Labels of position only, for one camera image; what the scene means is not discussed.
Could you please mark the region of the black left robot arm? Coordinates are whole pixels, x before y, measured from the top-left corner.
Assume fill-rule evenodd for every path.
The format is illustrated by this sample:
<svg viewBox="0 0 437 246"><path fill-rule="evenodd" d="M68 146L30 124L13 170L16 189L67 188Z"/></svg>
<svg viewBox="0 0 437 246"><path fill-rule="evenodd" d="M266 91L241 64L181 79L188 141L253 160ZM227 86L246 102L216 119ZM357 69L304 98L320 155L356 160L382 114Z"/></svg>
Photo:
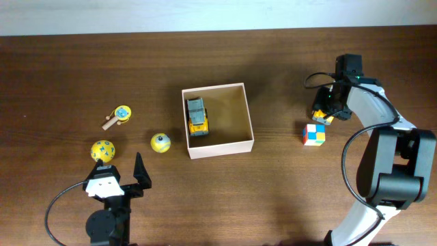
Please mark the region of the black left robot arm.
<svg viewBox="0 0 437 246"><path fill-rule="evenodd" d="M121 185L120 174L114 165L98 160L85 179L83 190L88 196L102 202L104 208L92 213L85 230L92 246L122 246L130 242L130 203L143 197L143 191L152 187L152 181L143 164L140 153L136 154L133 177L136 183Z"/></svg>

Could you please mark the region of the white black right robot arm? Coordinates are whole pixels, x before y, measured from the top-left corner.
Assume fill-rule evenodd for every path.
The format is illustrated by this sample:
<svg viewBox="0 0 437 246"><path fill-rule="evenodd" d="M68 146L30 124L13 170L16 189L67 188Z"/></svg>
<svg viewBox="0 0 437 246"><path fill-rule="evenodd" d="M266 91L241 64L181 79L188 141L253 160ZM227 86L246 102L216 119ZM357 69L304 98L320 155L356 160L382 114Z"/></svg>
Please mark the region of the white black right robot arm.
<svg viewBox="0 0 437 246"><path fill-rule="evenodd" d="M327 233L325 245L369 245L384 224L411 204L422 201L432 172L436 136L407 121L391 104L379 80L363 73L361 55L336 58L333 82L317 86L313 120L329 125L333 119L356 115L363 125L346 142L341 173L355 198L340 225ZM353 188L346 174L351 143L363 133L369 141Z"/></svg>

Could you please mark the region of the yellow grey toy mixer truck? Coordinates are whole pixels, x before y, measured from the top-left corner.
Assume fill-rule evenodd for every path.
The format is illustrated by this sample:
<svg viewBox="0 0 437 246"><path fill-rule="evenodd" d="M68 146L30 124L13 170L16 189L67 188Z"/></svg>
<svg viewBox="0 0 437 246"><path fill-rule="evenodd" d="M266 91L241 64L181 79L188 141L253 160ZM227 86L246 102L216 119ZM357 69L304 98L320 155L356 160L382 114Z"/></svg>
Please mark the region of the yellow grey toy mixer truck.
<svg viewBox="0 0 437 246"><path fill-rule="evenodd" d="M322 110L312 111L312 120L324 125L330 125L334 117L324 113Z"/></svg>

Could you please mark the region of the yellow grey toy dump truck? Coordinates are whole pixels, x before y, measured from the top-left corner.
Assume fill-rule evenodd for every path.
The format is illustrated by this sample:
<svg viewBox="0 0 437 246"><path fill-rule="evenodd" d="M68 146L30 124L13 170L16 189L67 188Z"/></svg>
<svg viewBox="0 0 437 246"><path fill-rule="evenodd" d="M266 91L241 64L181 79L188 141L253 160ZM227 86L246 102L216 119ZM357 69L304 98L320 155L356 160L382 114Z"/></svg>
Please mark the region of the yellow grey toy dump truck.
<svg viewBox="0 0 437 246"><path fill-rule="evenodd" d="M203 98L189 99L188 109L188 129L191 137L207 135L209 133L209 122L207 110L203 103Z"/></svg>

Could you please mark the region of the small colourful puzzle cube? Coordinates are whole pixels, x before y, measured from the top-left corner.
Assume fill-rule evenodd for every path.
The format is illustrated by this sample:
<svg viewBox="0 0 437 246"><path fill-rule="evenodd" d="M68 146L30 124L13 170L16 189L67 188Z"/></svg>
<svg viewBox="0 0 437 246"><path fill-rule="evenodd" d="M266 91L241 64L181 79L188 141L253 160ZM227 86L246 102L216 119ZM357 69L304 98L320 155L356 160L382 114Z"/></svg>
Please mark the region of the small colourful puzzle cube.
<svg viewBox="0 0 437 246"><path fill-rule="evenodd" d="M326 130L323 124L307 124L302 132L305 146L321 146L326 141Z"/></svg>

